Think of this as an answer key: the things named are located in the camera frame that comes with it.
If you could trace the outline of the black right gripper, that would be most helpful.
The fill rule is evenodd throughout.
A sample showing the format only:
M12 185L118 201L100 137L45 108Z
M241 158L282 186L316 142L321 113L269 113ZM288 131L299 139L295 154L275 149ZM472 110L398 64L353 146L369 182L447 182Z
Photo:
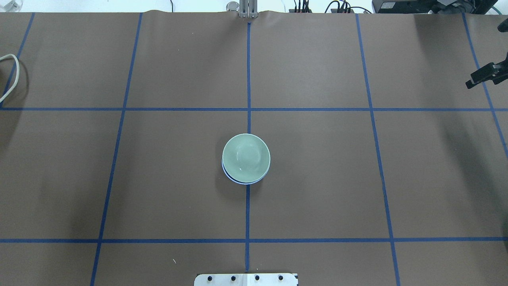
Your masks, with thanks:
M497 64L488 63L485 66L471 73L471 79L465 85L467 89L472 89L475 85L492 80L494 85L502 83L508 78L508 57Z

